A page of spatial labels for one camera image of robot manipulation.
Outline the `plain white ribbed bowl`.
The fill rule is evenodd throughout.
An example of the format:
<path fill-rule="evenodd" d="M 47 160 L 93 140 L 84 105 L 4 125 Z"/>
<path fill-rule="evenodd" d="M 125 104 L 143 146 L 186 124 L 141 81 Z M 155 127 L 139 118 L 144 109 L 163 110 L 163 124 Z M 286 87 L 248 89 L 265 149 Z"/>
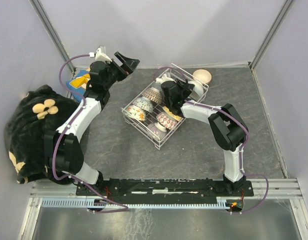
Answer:
<path fill-rule="evenodd" d="M 195 80 L 190 80 L 188 83 L 194 85 L 192 92 L 189 96 L 195 101 L 198 101 L 204 94 L 203 85 Z"/>

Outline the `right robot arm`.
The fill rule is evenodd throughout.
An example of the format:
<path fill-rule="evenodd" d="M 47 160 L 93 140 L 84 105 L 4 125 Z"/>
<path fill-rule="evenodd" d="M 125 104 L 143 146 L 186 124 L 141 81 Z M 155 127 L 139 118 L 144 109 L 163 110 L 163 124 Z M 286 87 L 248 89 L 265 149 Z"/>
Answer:
<path fill-rule="evenodd" d="M 167 80 L 161 84 L 164 102 L 168 110 L 182 118 L 209 124 L 214 139 L 223 149 L 225 170 L 222 189 L 230 196 L 241 191 L 246 177 L 243 168 L 243 148 L 249 139 L 249 131 L 235 107 L 210 106 L 190 100 L 194 85 L 188 81 Z"/>

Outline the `white bowl teal leaf pattern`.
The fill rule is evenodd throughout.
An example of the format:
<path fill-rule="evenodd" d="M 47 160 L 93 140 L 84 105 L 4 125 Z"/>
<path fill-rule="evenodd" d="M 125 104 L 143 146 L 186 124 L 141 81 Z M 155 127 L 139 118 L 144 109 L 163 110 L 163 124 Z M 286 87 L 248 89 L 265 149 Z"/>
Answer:
<path fill-rule="evenodd" d="M 209 84 L 212 80 L 212 74 L 205 69 L 194 71 L 193 76 L 204 84 Z"/>

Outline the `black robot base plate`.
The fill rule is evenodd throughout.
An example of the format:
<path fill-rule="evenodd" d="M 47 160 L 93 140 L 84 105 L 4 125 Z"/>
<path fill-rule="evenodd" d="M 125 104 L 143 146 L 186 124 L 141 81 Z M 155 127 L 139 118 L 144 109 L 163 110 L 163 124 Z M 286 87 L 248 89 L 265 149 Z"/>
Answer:
<path fill-rule="evenodd" d="M 252 197 L 252 183 L 244 177 L 238 183 L 201 179 L 119 179 L 104 180 L 93 187 L 100 194 L 121 204 L 215 204 L 217 197 Z"/>

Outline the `white wire dish rack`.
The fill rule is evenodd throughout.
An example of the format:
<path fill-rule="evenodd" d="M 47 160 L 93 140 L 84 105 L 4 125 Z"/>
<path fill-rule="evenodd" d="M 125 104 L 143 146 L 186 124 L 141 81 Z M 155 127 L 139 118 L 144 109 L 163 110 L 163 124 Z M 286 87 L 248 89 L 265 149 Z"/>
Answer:
<path fill-rule="evenodd" d="M 189 73 L 175 64 L 161 67 L 154 74 L 153 81 L 121 109 L 125 122 L 143 134 L 158 150 L 184 121 L 165 106 L 161 84 L 167 80 L 193 84 L 189 98 L 201 103 L 207 95 L 212 75 L 204 69 Z"/>

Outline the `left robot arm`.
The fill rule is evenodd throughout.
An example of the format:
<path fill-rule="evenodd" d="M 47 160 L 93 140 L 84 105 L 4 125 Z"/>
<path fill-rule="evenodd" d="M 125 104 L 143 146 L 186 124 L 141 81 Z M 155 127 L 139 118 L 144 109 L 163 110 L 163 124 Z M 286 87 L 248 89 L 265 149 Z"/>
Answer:
<path fill-rule="evenodd" d="M 49 130 L 44 135 L 44 158 L 57 180 L 75 179 L 87 185 L 93 195 L 100 195 L 105 189 L 103 174 L 90 167 L 84 160 L 81 138 L 92 120 L 101 113 L 110 99 L 110 88 L 132 74 L 140 60 L 114 54 L 121 62 L 117 64 L 102 50 L 91 52 L 94 58 L 90 64 L 89 80 L 81 95 L 81 102 L 73 114 L 57 130 Z"/>

